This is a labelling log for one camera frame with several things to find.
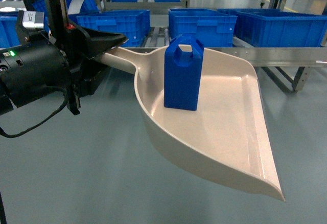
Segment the blue plastic bottle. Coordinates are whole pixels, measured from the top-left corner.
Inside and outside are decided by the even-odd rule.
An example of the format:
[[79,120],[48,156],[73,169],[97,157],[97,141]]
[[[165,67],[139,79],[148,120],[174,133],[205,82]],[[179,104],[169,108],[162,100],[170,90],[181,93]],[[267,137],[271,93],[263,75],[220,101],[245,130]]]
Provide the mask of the blue plastic bottle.
[[[190,45],[192,51],[182,51],[180,44]],[[203,52],[202,43],[190,35],[172,39],[165,52],[165,107],[197,109]]]

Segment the stainless steel beam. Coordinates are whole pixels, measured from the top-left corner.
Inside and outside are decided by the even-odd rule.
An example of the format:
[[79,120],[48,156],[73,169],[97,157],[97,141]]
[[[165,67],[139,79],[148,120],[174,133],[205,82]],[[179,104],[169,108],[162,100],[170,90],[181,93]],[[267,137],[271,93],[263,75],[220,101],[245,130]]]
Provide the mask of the stainless steel beam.
[[185,8],[186,2],[183,3],[111,3],[105,2],[108,10],[123,9],[149,9],[153,14],[168,14],[170,8]]
[[[129,48],[150,53],[156,48]],[[253,66],[326,66],[327,48],[211,48],[249,61]]]
[[0,8],[25,8],[25,4],[23,1],[5,1],[0,2]]

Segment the black cable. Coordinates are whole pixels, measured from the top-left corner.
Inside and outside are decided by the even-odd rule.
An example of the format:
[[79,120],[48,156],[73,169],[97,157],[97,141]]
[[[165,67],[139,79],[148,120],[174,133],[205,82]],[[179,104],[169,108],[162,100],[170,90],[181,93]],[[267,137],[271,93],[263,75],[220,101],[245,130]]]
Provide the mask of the black cable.
[[0,223],[7,224],[4,203],[2,202],[1,192],[0,192]]
[[61,104],[61,106],[60,106],[57,110],[55,110],[53,113],[51,113],[51,115],[48,116],[46,119],[44,119],[42,122],[36,124],[36,125],[33,126],[33,127],[30,127],[30,128],[28,128],[28,129],[26,129],[26,130],[23,131],[23,132],[18,133],[18,134],[15,134],[15,135],[9,135],[9,134],[5,133],[4,130],[0,127],[0,135],[1,135],[1,136],[4,136],[4,137],[6,137],[6,138],[17,138],[17,137],[20,137],[20,136],[22,136],[22,135],[25,135],[25,134],[28,133],[29,131],[31,131],[31,130],[33,130],[33,129],[39,127],[39,126],[41,126],[43,123],[45,123],[45,122],[48,121],[50,118],[52,118],[53,116],[55,116],[56,114],[58,114],[59,112],[61,112],[61,111],[62,111],[62,110],[67,106],[67,104],[68,104],[68,94],[67,94],[67,90],[66,90],[66,89],[61,88],[61,87],[44,87],[44,88],[42,88],[42,90],[44,90],[44,89],[45,89],[47,92],[49,92],[49,93],[52,93],[52,92],[62,92],[65,98],[64,98],[64,101],[63,101],[63,103]]

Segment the metal bracket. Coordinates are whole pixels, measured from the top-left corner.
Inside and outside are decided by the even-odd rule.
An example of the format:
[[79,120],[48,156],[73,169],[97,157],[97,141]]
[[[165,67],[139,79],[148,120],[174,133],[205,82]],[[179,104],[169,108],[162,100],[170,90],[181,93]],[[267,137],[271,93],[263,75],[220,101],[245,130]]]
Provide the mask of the metal bracket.
[[291,83],[291,89],[279,78],[269,67],[262,67],[265,73],[271,78],[271,80],[284,92],[284,93],[297,93],[301,91],[309,77],[311,67],[299,67],[295,77],[291,76],[287,71],[281,67],[275,67],[285,79]]

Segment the metal rack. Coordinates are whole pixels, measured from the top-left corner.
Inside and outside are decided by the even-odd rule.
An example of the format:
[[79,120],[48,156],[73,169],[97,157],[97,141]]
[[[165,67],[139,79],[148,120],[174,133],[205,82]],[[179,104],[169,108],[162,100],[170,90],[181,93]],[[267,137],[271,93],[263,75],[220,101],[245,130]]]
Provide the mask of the metal rack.
[[[33,0],[26,1],[26,8],[29,10]],[[97,0],[98,5],[101,5],[101,0]],[[169,8],[181,8],[191,7],[190,0],[183,0],[181,3],[150,3],[146,0],[140,3],[109,3],[106,0],[102,0],[104,10],[112,9],[150,9],[152,14],[167,14]],[[269,8],[279,8],[281,10],[285,7],[286,0],[271,0]],[[19,0],[7,0],[0,2],[0,7],[15,7],[20,8],[23,6],[23,2]],[[168,44],[169,36],[166,28],[153,28],[148,38],[144,41],[141,48],[131,48],[137,52],[150,52],[157,47],[159,38],[163,38],[164,43]],[[260,66],[263,70],[273,79],[273,81],[279,86],[285,86],[287,82],[291,84],[291,88],[288,92],[297,92],[301,90],[309,76],[311,67],[314,66],[327,66],[326,56],[327,48],[253,48],[249,44],[234,39],[235,48],[213,48],[217,51],[224,52],[226,54],[234,55],[240,58],[244,58],[252,63],[253,66]],[[292,66],[298,67],[295,77],[288,74],[283,67]]]
[[[286,0],[271,0],[269,8],[283,10]],[[151,40],[158,35],[150,35]],[[284,92],[296,93],[303,89],[312,67],[327,66],[327,48],[254,48],[234,38],[236,48],[212,48],[226,54],[248,60],[253,66],[262,67],[267,75]],[[131,48],[137,52],[150,52],[154,48]],[[290,75],[284,67],[297,67],[295,76]]]

